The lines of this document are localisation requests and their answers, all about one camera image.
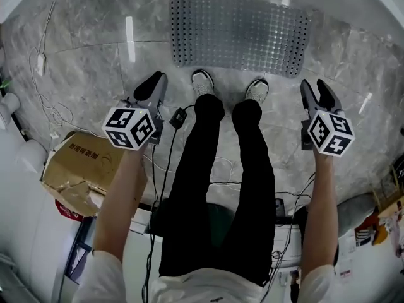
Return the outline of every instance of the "red object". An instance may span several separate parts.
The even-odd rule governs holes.
[[[75,220],[75,221],[83,221],[82,215],[79,215],[76,212],[70,211],[63,204],[61,204],[58,200],[55,200],[55,205],[56,205],[57,210],[59,211],[59,213],[62,216],[69,218],[71,220]]]

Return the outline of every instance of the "marble floor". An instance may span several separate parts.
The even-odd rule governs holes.
[[[230,114],[232,107],[242,100],[246,86],[255,78],[265,77],[271,90],[263,104],[260,126],[275,170],[276,191],[300,192],[314,172],[314,160],[311,152],[300,149],[300,122],[307,115],[299,86],[303,79],[315,85],[321,78],[342,101],[357,137],[346,154],[335,160],[338,200],[370,190],[371,185],[377,185],[378,178],[386,173],[388,165],[404,151],[404,137],[400,134],[404,118],[404,50],[372,33],[313,10],[303,0],[265,1],[304,8],[309,14],[312,25],[304,69],[294,79],[268,73],[207,69],[227,111],[220,126],[211,181],[241,180],[239,144]],[[174,134],[174,128],[168,124],[171,115],[176,108],[194,102],[190,75],[195,68],[177,68],[171,59],[168,3],[169,0],[58,1],[45,36],[45,75],[40,77],[34,73],[39,92],[56,105],[65,118],[69,119],[69,112],[61,104],[74,114],[73,124],[101,134],[100,126],[110,107],[156,70],[165,72],[169,87],[161,107],[165,128],[155,154],[159,167],[167,164]],[[43,4],[31,8],[1,26],[8,72],[13,79],[11,91],[21,100],[18,119],[27,133],[48,150],[73,129],[68,125],[59,127],[48,123],[28,66],[28,55],[38,46],[49,7],[49,4]],[[132,24],[132,35],[126,30],[128,22]],[[372,97],[361,111],[370,93]],[[166,196],[194,124],[193,110],[189,112],[184,128],[175,139]],[[53,132],[61,138],[52,140],[50,134]],[[151,148],[146,154],[151,156]],[[145,165],[151,176],[148,159],[145,159]],[[164,171],[157,168],[156,174],[160,190]],[[149,180],[144,196],[146,202],[153,198],[151,178]],[[237,188],[211,186],[208,201],[235,209],[239,200]],[[279,194],[279,197],[287,205],[294,203],[290,195]]]

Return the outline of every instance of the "leg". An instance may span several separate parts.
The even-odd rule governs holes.
[[[160,276],[181,276],[210,265],[206,192],[215,161],[222,102],[214,95],[195,103],[196,123],[175,173],[163,235]]]
[[[260,286],[269,278],[276,221],[275,178],[258,126],[261,114],[255,99],[241,102],[233,111],[244,172],[239,207],[220,256],[221,269]]]

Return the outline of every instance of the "white cable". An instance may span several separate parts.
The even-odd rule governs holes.
[[[146,154],[143,154],[143,157],[145,157],[147,160],[149,160],[151,163],[153,162],[150,158],[148,158],[147,157],[147,155]],[[156,166],[158,169],[160,169],[160,170],[162,170],[163,172],[165,172],[166,171],[166,169],[164,169],[163,167],[161,167],[161,166],[158,166],[158,164],[156,164],[156,163],[154,163],[154,166]],[[175,171],[173,171],[173,170],[169,170],[169,173],[173,173],[173,174],[175,174]]]
[[[69,125],[69,126],[71,126],[73,128],[76,128],[78,130],[86,131],[86,132],[88,132],[88,133],[90,133],[90,134],[92,134],[92,135],[94,135],[96,137],[104,138],[104,136],[97,135],[97,134],[93,133],[91,130],[84,129],[84,128],[81,128],[81,127],[78,127],[78,126],[74,125],[72,123],[73,119],[74,119],[74,115],[73,115],[72,111],[68,107],[66,107],[64,104],[62,104],[60,102],[58,102],[56,104],[52,104],[52,102],[49,101],[49,99],[45,95],[43,95],[43,94],[41,94],[39,92],[37,82],[35,81],[33,71],[32,71],[32,65],[31,65],[31,55],[32,55],[32,52],[35,51],[36,55],[38,57],[39,54],[43,54],[44,51],[45,51],[46,30],[47,30],[48,24],[49,24],[49,22],[51,20],[51,15],[52,15],[55,3],[56,2],[53,1],[52,4],[50,5],[49,14],[48,14],[48,17],[46,19],[44,31],[42,32],[42,36],[41,36],[41,38],[39,40],[38,48],[36,48],[36,47],[32,48],[29,55],[28,55],[28,65],[30,67],[31,80],[32,80],[33,86],[35,87],[35,92],[36,92],[38,101],[39,101],[39,103],[41,105],[42,113],[43,113],[43,115],[46,117],[46,119],[48,121],[48,129],[49,129],[49,131],[51,130],[51,124],[53,124],[53,125],[55,125],[57,127],[63,127],[65,124],[67,124],[67,125]],[[63,118],[60,111],[56,109],[56,107],[58,107],[58,106],[62,107],[62,108],[65,108],[70,113],[69,119]]]

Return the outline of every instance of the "white t-shirt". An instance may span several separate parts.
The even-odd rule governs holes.
[[[304,279],[298,303],[329,303],[334,267],[316,268]],[[151,303],[259,303],[263,288],[229,271],[202,268],[180,277],[160,277],[152,285]],[[122,263],[104,251],[88,255],[74,303],[126,302]]]

